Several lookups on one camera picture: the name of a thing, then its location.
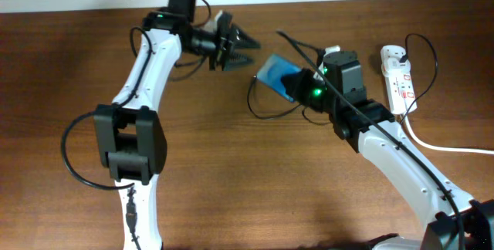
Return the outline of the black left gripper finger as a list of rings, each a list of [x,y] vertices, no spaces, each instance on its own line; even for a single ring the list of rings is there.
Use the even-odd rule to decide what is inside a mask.
[[[250,56],[243,55],[241,53],[232,53],[226,60],[223,62],[223,70],[224,71],[233,71],[237,69],[244,68],[246,66],[250,66],[254,63],[254,59]]]
[[[238,25],[232,25],[231,40],[238,49],[260,49],[260,43],[244,32]]]

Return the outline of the blue smartphone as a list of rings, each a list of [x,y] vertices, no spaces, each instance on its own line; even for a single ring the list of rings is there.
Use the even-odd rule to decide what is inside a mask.
[[[297,74],[302,69],[278,54],[272,54],[256,73],[256,78],[261,83],[277,92],[281,97],[293,103],[294,99],[286,93],[282,78],[287,75]]]

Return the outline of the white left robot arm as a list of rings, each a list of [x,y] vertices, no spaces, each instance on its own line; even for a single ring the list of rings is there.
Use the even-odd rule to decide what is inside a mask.
[[[142,43],[134,66],[110,105],[99,105],[94,123],[101,164],[114,181],[123,212],[125,249],[161,249],[157,223],[157,182],[167,158],[167,141],[158,109],[171,70],[183,53],[200,56],[209,68],[247,66],[243,49],[260,44],[232,15],[194,23],[196,0],[169,0],[149,12],[137,31]]]

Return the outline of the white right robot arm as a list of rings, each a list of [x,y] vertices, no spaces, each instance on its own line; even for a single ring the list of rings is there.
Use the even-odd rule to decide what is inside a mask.
[[[451,182],[408,139],[394,115],[367,98],[355,52],[332,52],[321,66],[282,75],[286,94],[328,113],[335,134],[377,167],[425,227],[420,240],[392,233],[361,249],[491,249],[493,202],[479,202]]]

